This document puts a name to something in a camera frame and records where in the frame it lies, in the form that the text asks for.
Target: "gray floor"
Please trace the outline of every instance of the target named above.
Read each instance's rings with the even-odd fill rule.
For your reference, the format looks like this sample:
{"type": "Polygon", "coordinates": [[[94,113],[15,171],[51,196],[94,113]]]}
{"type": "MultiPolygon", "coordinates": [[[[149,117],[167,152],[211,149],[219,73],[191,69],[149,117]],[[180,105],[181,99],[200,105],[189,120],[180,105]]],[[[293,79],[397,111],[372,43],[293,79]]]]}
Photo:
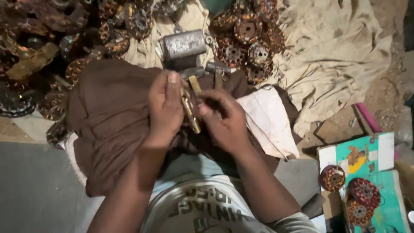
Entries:
{"type": "MultiPolygon", "coordinates": [[[[84,193],[65,153],[0,143],[0,232],[84,233],[102,202],[84,193]]],[[[276,173],[299,204],[319,191],[314,160],[281,162],[276,173]]]]}

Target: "brown cloth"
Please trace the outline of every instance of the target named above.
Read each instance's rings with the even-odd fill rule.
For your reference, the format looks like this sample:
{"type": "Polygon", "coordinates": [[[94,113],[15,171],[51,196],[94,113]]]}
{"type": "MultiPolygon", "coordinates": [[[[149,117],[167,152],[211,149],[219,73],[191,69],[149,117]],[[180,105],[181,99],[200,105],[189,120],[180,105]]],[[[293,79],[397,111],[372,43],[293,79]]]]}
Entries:
{"type": "MultiPolygon", "coordinates": [[[[83,70],[70,92],[67,123],[79,136],[74,142],[75,157],[87,177],[89,197],[109,194],[148,134],[148,91],[160,72],[159,68],[143,69],[118,59],[95,61],[83,70]]],[[[204,90],[213,88],[211,75],[201,77],[199,83],[204,90]]],[[[241,71],[232,73],[223,87],[235,98],[256,90],[247,84],[241,71]]],[[[264,154],[252,135],[250,139],[274,171],[279,159],[264,154]]],[[[194,135],[191,128],[183,126],[172,147],[187,153],[206,153],[218,163],[231,163],[231,157],[210,141],[207,130],[194,135]]]]}

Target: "dirt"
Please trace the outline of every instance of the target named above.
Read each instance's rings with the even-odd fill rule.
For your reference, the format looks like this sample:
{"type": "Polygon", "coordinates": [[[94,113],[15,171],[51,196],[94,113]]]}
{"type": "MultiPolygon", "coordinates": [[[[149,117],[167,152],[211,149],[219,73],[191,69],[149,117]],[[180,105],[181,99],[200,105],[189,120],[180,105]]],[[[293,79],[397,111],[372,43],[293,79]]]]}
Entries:
{"type": "Polygon", "coordinates": [[[9,118],[5,117],[0,117],[0,141],[35,143],[35,140],[27,136],[9,118]]]}
{"type": "MultiPolygon", "coordinates": [[[[389,68],[371,83],[365,94],[364,103],[384,132],[398,131],[399,114],[404,102],[401,91],[401,73],[405,70],[404,64],[402,64],[404,53],[403,21],[408,0],[370,0],[370,2],[383,29],[380,36],[392,35],[392,61],[389,68]]],[[[341,138],[359,135],[361,129],[358,124],[350,129],[349,122],[353,117],[355,114],[348,106],[329,118],[334,123],[332,134],[341,133],[341,138]]],[[[324,143],[313,134],[314,129],[316,129],[316,124],[298,145],[301,158],[316,158],[316,148],[324,146],[324,143]]]]}

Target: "rusty metal part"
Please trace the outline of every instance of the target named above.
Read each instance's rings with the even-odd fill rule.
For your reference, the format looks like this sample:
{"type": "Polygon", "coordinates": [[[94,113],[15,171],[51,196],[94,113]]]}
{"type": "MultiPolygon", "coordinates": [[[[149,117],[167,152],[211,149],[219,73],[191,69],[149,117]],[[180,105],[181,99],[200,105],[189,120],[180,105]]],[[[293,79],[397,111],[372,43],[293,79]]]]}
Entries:
{"type": "Polygon", "coordinates": [[[49,30],[38,19],[28,18],[24,9],[17,3],[0,3],[0,24],[15,34],[26,32],[47,36],[49,30]]]}
{"type": "Polygon", "coordinates": [[[65,71],[65,79],[72,86],[75,86],[79,81],[79,75],[82,73],[85,66],[94,60],[101,60],[106,54],[107,49],[104,46],[96,46],[86,58],[77,59],[71,62],[65,71]]]}
{"type": "Polygon", "coordinates": [[[59,43],[60,54],[67,62],[85,57],[97,45],[102,45],[99,31],[88,29],[83,33],[64,36],[59,43]]]}
{"type": "Polygon", "coordinates": [[[161,15],[172,15],[187,5],[190,0],[161,0],[154,5],[154,13],[161,15]]]}
{"type": "Polygon", "coordinates": [[[111,56],[119,56],[126,53],[129,49],[130,38],[127,30],[115,29],[116,38],[105,44],[108,54],[111,56]]]}
{"type": "Polygon", "coordinates": [[[102,43],[106,44],[110,41],[110,28],[108,21],[101,22],[101,27],[99,28],[99,35],[102,40],[102,43]]]}
{"type": "Polygon", "coordinates": [[[253,0],[256,14],[265,22],[274,22],[279,18],[277,0],[253,0]]]}
{"type": "Polygon", "coordinates": [[[27,47],[31,49],[41,49],[46,43],[39,37],[30,37],[27,39],[27,47]]]}
{"type": "Polygon", "coordinates": [[[12,58],[10,53],[0,51],[0,117],[23,117],[31,114],[36,106],[32,98],[19,98],[29,87],[16,83],[6,75],[5,71],[14,63],[12,58]]]}
{"type": "Polygon", "coordinates": [[[65,115],[61,119],[56,121],[46,132],[46,140],[49,145],[56,149],[62,150],[63,148],[59,145],[69,136],[67,130],[67,124],[65,121],[65,115]]]}
{"type": "Polygon", "coordinates": [[[35,107],[36,104],[33,103],[31,99],[22,100],[16,103],[8,98],[6,92],[0,91],[0,117],[24,117],[33,113],[35,107]]]}
{"type": "Polygon", "coordinates": [[[262,33],[262,21],[253,14],[242,15],[234,27],[234,36],[242,44],[253,44],[262,33]]]}
{"type": "Polygon", "coordinates": [[[73,53],[74,53],[74,47],[76,45],[76,43],[79,41],[80,39],[80,34],[76,34],[76,35],[67,35],[64,36],[59,43],[59,50],[60,50],[60,54],[62,55],[62,57],[67,60],[67,61],[71,61],[72,58],[74,57],[73,53]]]}
{"type": "Polygon", "coordinates": [[[124,6],[118,6],[115,16],[113,17],[113,24],[117,27],[121,26],[125,21],[125,10],[124,6]]]}
{"type": "Polygon", "coordinates": [[[58,10],[65,10],[71,5],[74,5],[74,0],[49,0],[52,5],[58,10]]]}
{"type": "Polygon", "coordinates": [[[51,121],[57,121],[64,114],[63,92],[52,90],[49,91],[45,98],[38,104],[37,109],[42,116],[51,121]]]}
{"type": "Polygon", "coordinates": [[[257,85],[267,80],[273,72],[273,63],[265,68],[257,68],[251,64],[246,64],[245,73],[247,80],[252,85],[257,85]]]}
{"type": "Polygon", "coordinates": [[[108,53],[108,49],[103,45],[95,46],[88,55],[88,60],[101,60],[108,53]]]}
{"type": "Polygon", "coordinates": [[[66,80],[72,84],[76,85],[79,80],[79,75],[82,73],[85,66],[89,63],[87,58],[81,58],[70,63],[65,71],[66,80]]]}
{"type": "Polygon", "coordinates": [[[125,26],[136,39],[145,39],[151,34],[152,18],[149,4],[140,0],[140,7],[133,3],[125,5],[125,26]]]}
{"type": "Polygon", "coordinates": [[[236,0],[233,4],[233,14],[237,17],[251,12],[250,0],[236,0]]]}
{"type": "Polygon", "coordinates": [[[349,191],[351,192],[355,201],[359,204],[377,208],[381,202],[381,194],[377,187],[369,180],[363,178],[354,178],[348,184],[349,191]]]}
{"type": "Polygon", "coordinates": [[[374,216],[374,209],[350,200],[347,202],[347,216],[352,224],[367,224],[374,216]]]}
{"type": "Polygon", "coordinates": [[[285,37],[283,32],[276,24],[268,24],[268,29],[263,36],[263,40],[271,45],[274,53],[280,53],[285,49],[285,37]]]}
{"type": "Polygon", "coordinates": [[[320,185],[327,191],[336,192],[345,185],[345,172],[340,166],[329,165],[319,176],[320,185]]]}
{"type": "Polygon", "coordinates": [[[36,52],[36,50],[34,49],[29,49],[27,47],[19,45],[15,40],[13,40],[10,37],[10,35],[7,32],[3,32],[2,41],[7,50],[21,60],[28,59],[36,52]]]}
{"type": "Polygon", "coordinates": [[[29,58],[14,64],[13,67],[6,71],[6,74],[18,82],[25,82],[31,74],[39,72],[44,66],[50,64],[58,53],[59,48],[49,42],[29,58]]]}
{"type": "Polygon", "coordinates": [[[236,21],[237,16],[231,10],[227,10],[214,16],[210,22],[209,29],[216,34],[233,31],[236,21]]]}
{"type": "Polygon", "coordinates": [[[43,0],[31,0],[25,4],[29,5],[36,17],[53,31],[74,33],[82,29],[88,21],[89,13],[80,3],[75,5],[70,15],[60,13],[43,0]]]}
{"type": "Polygon", "coordinates": [[[224,64],[236,68],[245,63],[248,49],[246,46],[228,37],[219,38],[217,43],[217,56],[224,64]]]}
{"type": "Polygon", "coordinates": [[[270,45],[264,41],[253,43],[249,50],[249,61],[258,68],[268,66],[273,59],[274,52],[270,49],[270,45]]]}
{"type": "Polygon", "coordinates": [[[99,17],[109,19],[118,10],[119,4],[115,0],[98,0],[99,17]]]}

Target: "person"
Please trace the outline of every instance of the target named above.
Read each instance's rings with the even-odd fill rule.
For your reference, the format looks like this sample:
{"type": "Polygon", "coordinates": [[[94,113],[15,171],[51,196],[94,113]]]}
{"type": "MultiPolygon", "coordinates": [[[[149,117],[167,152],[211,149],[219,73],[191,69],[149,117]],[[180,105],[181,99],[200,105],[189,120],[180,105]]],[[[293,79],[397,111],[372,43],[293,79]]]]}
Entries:
{"type": "MultiPolygon", "coordinates": [[[[193,155],[192,159],[202,160],[198,169],[215,171],[204,171],[200,179],[188,179],[187,174],[187,179],[168,187],[156,184],[168,146],[184,119],[182,85],[180,75],[172,71],[155,79],[149,91],[150,133],[99,207],[88,232],[318,232],[252,147],[243,108],[224,90],[203,91],[198,107],[212,138],[235,160],[240,178],[225,175],[203,155],[193,155]],[[207,100],[220,105],[221,116],[207,100]]],[[[194,168],[192,162],[181,162],[179,167],[185,165],[194,168]]],[[[174,171],[167,169],[163,176],[167,173],[174,171]]]]}

